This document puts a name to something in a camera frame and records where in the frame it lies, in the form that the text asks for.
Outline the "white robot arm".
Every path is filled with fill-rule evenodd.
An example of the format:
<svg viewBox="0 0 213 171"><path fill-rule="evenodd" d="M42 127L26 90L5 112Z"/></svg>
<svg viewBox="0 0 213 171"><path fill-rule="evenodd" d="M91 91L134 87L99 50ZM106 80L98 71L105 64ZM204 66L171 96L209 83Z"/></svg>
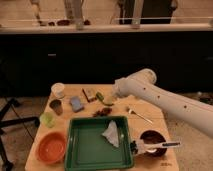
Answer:
<svg viewBox="0 0 213 171"><path fill-rule="evenodd" d="M112 92L117 98L133 95L173 114L213 138L213 106L155 86L157 76L145 68L117 79Z"/></svg>

